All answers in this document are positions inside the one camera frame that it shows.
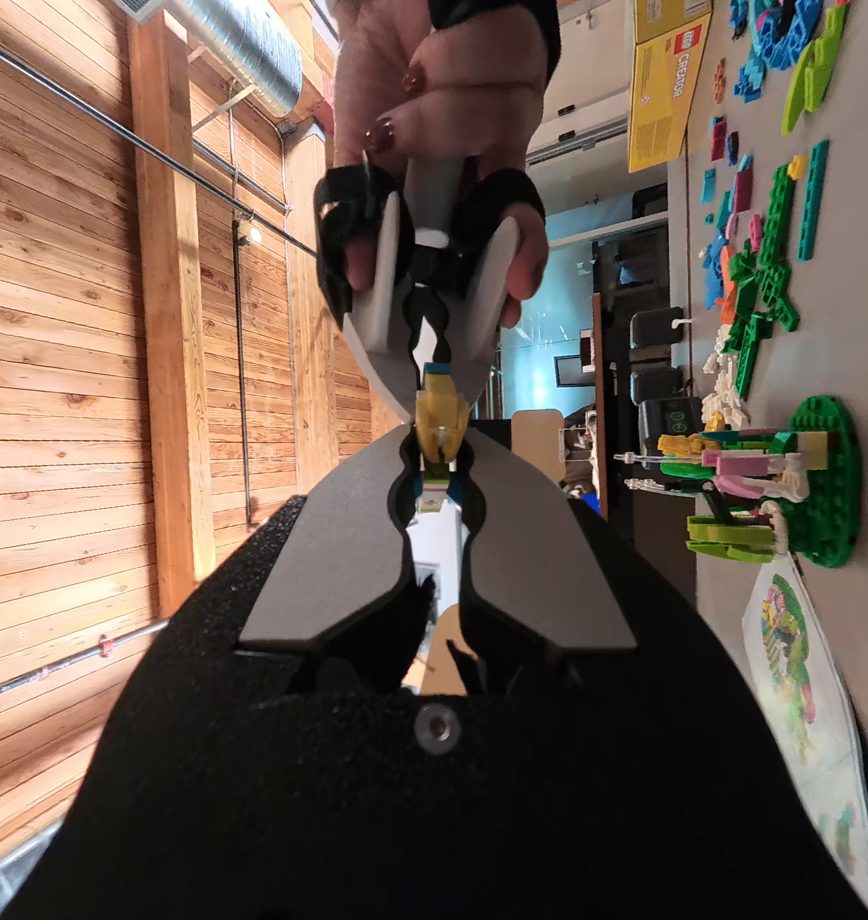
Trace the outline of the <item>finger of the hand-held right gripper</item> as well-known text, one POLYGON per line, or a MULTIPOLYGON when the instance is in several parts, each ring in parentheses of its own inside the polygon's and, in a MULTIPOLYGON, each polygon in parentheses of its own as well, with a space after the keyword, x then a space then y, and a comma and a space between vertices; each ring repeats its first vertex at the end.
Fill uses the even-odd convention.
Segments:
POLYGON ((371 289, 352 296, 343 334, 370 387, 400 422, 416 417, 418 371, 410 348, 412 330, 405 297, 412 291, 416 246, 413 193, 389 195, 382 215, 371 289))
POLYGON ((519 243, 518 223, 509 216, 478 260, 466 293, 438 294, 446 318, 437 322, 435 356, 449 358, 453 383, 468 403, 478 401, 490 377, 508 296, 507 275, 519 243))

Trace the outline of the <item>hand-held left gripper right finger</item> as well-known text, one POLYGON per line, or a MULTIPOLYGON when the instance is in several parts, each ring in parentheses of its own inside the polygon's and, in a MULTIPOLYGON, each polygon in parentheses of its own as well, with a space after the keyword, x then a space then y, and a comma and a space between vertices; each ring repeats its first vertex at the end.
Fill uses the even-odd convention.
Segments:
POLYGON ((566 493, 480 431, 463 443, 461 630, 479 656, 636 649, 566 493))

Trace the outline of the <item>striped fish brick model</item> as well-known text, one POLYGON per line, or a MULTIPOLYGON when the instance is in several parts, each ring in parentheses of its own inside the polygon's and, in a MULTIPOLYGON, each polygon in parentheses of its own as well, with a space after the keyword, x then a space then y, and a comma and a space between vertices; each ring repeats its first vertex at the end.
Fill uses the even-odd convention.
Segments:
POLYGON ((415 432, 419 448, 416 513, 439 513, 445 503, 462 505, 457 457, 463 447, 471 407, 457 389, 450 365, 427 362, 417 392, 415 432))

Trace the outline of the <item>instruction booklet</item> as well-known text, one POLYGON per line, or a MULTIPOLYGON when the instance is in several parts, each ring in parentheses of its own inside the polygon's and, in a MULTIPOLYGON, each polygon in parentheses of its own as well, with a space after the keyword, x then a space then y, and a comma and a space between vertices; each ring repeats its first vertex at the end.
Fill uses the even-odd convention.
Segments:
POLYGON ((742 617, 751 686, 808 818, 868 910, 868 786, 854 708, 795 562, 762 565, 742 617))

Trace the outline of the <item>green lego plant model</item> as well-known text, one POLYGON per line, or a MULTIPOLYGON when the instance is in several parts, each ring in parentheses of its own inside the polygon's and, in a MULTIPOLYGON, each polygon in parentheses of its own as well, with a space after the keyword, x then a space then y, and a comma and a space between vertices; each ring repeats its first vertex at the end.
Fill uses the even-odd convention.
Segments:
POLYGON ((863 473, 842 400, 807 397, 783 428, 733 429, 715 417, 702 432, 661 435, 654 453, 617 454, 667 477, 626 486, 704 500, 708 513, 687 521, 687 546, 698 555, 754 565, 798 555, 842 567, 860 534, 863 473))

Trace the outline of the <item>grey desk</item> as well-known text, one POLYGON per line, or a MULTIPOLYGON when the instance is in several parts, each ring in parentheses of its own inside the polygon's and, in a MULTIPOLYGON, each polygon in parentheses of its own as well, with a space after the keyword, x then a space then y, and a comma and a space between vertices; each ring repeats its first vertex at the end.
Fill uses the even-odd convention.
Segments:
POLYGON ((727 160, 714 166, 710 161, 712 118, 724 114, 729 131, 739 133, 740 155, 753 156, 753 213, 763 213, 768 205, 777 167, 829 140, 813 259, 796 259, 802 186, 796 190, 789 231, 789 293, 800 327, 792 334, 778 328, 763 344, 748 405, 754 424, 779 426, 807 397, 839 397, 856 427, 864 492, 853 556, 838 569, 806 558, 798 558, 798 567, 861 730, 868 785, 868 2, 850 3, 826 98, 788 136, 781 133, 781 121, 793 72, 768 72, 757 101, 735 98, 732 86, 751 40, 750 31, 732 39, 729 16, 729 2, 713 2, 686 139, 680 157, 668 165, 671 290, 678 305, 693 315, 689 342, 678 348, 677 362, 692 363, 700 395, 711 391, 714 376, 702 368, 713 350, 718 310, 705 309, 699 253, 716 231, 705 216, 718 212, 734 175, 727 160), (703 203, 704 173, 712 167, 716 193, 712 202, 703 203))

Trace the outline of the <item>person's right hand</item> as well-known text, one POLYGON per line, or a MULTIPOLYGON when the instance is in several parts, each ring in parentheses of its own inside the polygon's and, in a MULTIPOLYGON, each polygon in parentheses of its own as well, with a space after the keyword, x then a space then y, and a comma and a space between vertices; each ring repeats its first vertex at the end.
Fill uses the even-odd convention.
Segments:
POLYGON ((330 2, 340 45, 334 167, 397 182, 420 157, 473 184, 523 171, 561 56, 556 2, 330 2))

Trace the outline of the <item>black power station with display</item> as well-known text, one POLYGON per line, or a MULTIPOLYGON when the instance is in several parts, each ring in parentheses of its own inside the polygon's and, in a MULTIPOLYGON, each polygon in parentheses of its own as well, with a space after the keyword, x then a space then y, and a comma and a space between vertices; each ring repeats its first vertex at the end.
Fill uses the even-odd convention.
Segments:
POLYGON ((690 436, 704 431, 700 397, 647 399, 638 406, 638 437, 644 454, 659 455, 661 436, 690 436))

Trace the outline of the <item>pile of blue brick pieces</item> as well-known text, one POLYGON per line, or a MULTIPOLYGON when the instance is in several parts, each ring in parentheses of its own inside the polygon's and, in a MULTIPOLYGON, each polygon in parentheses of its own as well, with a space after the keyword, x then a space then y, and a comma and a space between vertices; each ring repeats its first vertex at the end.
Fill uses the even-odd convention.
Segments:
POLYGON ((721 234, 704 250, 703 269, 705 272, 705 309, 711 310, 716 302, 724 297, 724 277, 722 269, 722 252, 727 239, 721 234))

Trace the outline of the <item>yellow brick set box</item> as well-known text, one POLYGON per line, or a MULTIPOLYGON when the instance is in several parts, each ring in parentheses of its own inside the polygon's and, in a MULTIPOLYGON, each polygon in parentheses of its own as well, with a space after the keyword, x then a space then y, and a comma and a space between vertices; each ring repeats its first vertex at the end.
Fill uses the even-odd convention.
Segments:
POLYGON ((711 24, 711 1, 634 1, 627 164, 635 174, 681 153, 711 24))

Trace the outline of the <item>pile of white brick pieces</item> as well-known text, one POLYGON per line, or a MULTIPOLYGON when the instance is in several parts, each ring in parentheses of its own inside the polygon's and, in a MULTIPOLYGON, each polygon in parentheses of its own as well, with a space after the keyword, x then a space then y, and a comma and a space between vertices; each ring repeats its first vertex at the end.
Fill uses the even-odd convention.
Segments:
POLYGON ((750 416, 736 386, 739 354, 727 351, 730 331, 731 325, 721 325, 714 351, 704 363, 703 373, 716 377, 713 392, 702 400, 704 431, 715 431, 716 422, 733 431, 750 428, 750 416))

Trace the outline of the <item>pile of green brick pieces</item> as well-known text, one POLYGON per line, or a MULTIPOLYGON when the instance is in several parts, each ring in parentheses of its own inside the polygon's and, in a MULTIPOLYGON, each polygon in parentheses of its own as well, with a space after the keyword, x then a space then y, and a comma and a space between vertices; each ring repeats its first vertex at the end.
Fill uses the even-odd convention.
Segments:
POLYGON ((734 387, 746 400, 757 364, 761 344, 773 337, 775 326, 794 333, 800 316, 788 294, 792 268, 787 259, 787 242, 796 191, 790 164, 773 175, 758 251, 748 240, 742 250, 729 259, 731 282, 737 285, 735 319, 729 327, 723 353, 736 357, 734 387))

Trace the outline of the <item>grey ceiling pipe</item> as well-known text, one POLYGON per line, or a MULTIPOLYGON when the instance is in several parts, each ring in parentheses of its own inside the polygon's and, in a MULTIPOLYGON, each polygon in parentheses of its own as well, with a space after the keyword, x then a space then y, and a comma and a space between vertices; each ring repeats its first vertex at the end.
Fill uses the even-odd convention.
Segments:
POLYGON ((88 116, 93 121, 101 124, 107 131, 112 132, 121 139, 127 141, 136 150, 151 156, 154 160, 163 164, 165 167, 169 167, 177 175, 191 180, 200 189, 205 190, 207 193, 222 201, 227 206, 230 206, 235 211, 241 213, 247 220, 259 224, 275 236, 280 237, 284 241, 290 243, 293 247, 298 248, 298 250, 301 252, 312 257, 313 259, 317 259, 317 253, 313 248, 302 243, 294 236, 291 236, 286 230, 282 229, 272 221, 257 213, 256 209, 232 196, 229 192, 222 190, 213 182, 198 174, 194 169, 184 166, 178 160, 164 153, 161 149, 149 143, 122 123, 116 121, 114 118, 110 117, 100 109, 95 108, 88 101, 71 92, 66 87, 60 85, 60 83, 45 75, 38 69, 34 68, 30 63, 22 60, 20 57, 16 56, 12 52, 9 52, 2 46, 0 46, 0 62, 15 72, 19 73, 20 75, 25 76, 34 84, 50 92, 55 97, 68 103, 72 108, 77 109, 79 112, 88 116))

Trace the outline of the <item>scattered colourful brick pieces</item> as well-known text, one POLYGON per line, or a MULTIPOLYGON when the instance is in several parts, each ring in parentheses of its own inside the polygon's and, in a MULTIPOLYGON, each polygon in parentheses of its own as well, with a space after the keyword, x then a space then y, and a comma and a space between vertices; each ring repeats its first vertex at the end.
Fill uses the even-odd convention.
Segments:
POLYGON ((787 259, 816 263, 842 228, 842 132, 831 125, 859 2, 715 2, 683 149, 687 243, 758 251, 775 171, 796 179, 787 259))

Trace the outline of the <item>silver air duct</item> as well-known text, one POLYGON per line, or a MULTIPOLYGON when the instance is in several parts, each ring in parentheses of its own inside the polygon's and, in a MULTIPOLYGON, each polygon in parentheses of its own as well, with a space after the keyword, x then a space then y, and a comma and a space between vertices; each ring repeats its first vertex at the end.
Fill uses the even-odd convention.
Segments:
POLYGON ((290 115, 303 86, 301 50, 267 1, 168 1, 165 6, 277 120, 290 115))

